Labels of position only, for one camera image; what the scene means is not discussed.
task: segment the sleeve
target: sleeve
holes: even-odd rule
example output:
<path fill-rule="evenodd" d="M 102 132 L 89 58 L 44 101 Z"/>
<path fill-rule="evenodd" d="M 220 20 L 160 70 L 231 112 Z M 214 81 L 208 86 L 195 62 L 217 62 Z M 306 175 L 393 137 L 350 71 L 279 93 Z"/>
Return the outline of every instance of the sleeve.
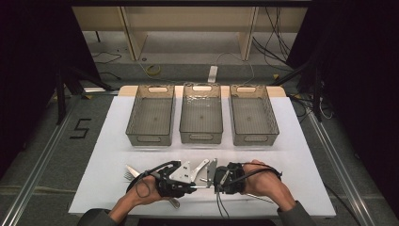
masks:
<path fill-rule="evenodd" d="M 311 216 L 298 201 L 296 201 L 296 206 L 289 211 L 282 212 L 278 209 L 278 214 L 284 226 L 316 226 Z"/>
<path fill-rule="evenodd" d="M 118 226 L 118 224 L 108 216 L 109 210 L 90 209 L 79 220 L 77 226 Z"/>

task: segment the hand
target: hand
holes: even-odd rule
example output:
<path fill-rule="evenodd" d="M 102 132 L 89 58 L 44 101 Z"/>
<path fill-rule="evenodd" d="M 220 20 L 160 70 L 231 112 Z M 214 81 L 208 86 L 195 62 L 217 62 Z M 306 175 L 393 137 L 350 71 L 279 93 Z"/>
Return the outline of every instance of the hand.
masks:
<path fill-rule="evenodd" d="M 110 216 L 118 224 L 138 205 L 151 204 L 160 200 L 168 200 L 169 197 L 162 198 L 155 187 L 155 178 L 146 176 L 139 180 L 123 197 L 121 197 L 114 208 L 109 212 Z"/>
<path fill-rule="evenodd" d="M 267 168 L 264 162 L 252 160 L 243 166 L 244 172 Z M 291 210 L 296 202 L 288 187 L 271 171 L 259 172 L 246 179 L 244 194 L 267 196 L 275 202 L 282 211 Z"/>

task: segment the white table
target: white table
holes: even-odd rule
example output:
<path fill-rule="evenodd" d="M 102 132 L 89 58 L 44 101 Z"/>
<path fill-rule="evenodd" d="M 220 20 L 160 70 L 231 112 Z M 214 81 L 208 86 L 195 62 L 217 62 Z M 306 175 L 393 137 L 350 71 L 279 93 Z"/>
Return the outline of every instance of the white table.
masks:
<path fill-rule="evenodd" d="M 287 97 L 272 97 L 280 134 L 273 146 L 235 147 L 232 144 L 228 98 L 222 95 L 223 137 L 219 145 L 182 144 L 179 124 L 182 95 L 177 92 L 173 138 L 170 147 L 132 147 L 125 135 L 135 97 L 115 97 L 106 116 L 88 167 L 73 199 L 70 213 L 82 215 L 90 208 L 112 209 L 129 183 L 123 178 L 125 164 L 150 170 L 170 160 L 190 161 L 192 169 L 203 159 L 218 159 L 218 165 L 259 159 L 282 171 L 282 181 L 316 218 L 334 217 L 335 211 L 314 164 L 308 144 Z M 206 177 L 203 169 L 198 178 Z M 199 189 L 180 198 L 174 209 L 167 201 L 138 206 L 130 215 L 138 218 L 221 218 L 212 189 Z M 221 195 L 231 218 L 276 218 L 274 203 L 248 196 Z"/>

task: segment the metal rail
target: metal rail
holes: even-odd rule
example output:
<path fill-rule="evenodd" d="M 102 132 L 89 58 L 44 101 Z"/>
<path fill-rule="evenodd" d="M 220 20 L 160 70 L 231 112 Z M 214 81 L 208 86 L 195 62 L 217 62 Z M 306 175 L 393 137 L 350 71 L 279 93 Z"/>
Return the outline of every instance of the metal rail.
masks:
<path fill-rule="evenodd" d="M 21 188 L 17 198 L 8 209 L 7 215 L 2 221 L 2 226 L 17 225 L 18 220 L 23 214 L 24 209 L 26 208 L 26 205 L 28 204 L 30 197 L 33 194 L 33 191 L 35 190 L 35 187 L 41 178 L 41 175 L 44 173 L 44 170 L 46 169 L 47 164 L 50 161 L 51 156 L 53 155 L 53 152 L 55 151 L 56 146 L 65 131 L 65 127 L 70 120 L 73 109 L 77 105 L 79 100 L 80 96 L 72 96 L 71 102 L 69 104 L 69 109 L 67 109 L 67 115 L 64 121 L 56 126 L 56 129 L 51 135 L 49 141 L 47 142 L 46 147 L 41 153 L 38 162 L 29 174 L 29 177 L 27 178 L 24 186 Z"/>
<path fill-rule="evenodd" d="M 343 186 L 343 190 L 350 201 L 359 222 L 364 226 L 375 225 L 366 203 L 356 189 L 356 186 L 346 170 L 346 167 L 344 166 L 339 154 L 337 153 L 337 150 L 332 144 L 332 141 L 329 138 L 323 123 L 319 122 L 313 113 L 310 113 L 309 117 L 311 119 L 311 124 L 313 125 L 317 136 L 320 138 L 320 141 L 323 144 L 328 159 L 331 162 L 332 167 L 334 168 L 335 173 L 341 182 L 341 185 Z"/>

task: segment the transparent plastic bin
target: transparent plastic bin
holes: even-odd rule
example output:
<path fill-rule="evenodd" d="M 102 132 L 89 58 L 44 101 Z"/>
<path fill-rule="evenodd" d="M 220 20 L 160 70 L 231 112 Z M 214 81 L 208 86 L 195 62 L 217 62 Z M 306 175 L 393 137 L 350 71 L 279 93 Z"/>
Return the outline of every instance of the transparent plastic bin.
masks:
<path fill-rule="evenodd" d="M 218 84 L 185 83 L 180 120 L 182 143 L 219 144 L 223 133 Z"/>
<path fill-rule="evenodd" d="M 126 135 L 133 146 L 170 146 L 174 86 L 139 86 Z"/>
<path fill-rule="evenodd" d="M 266 86 L 231 85 L 229 103 L 235 146 L 273 145 L 279 128 Z"/>

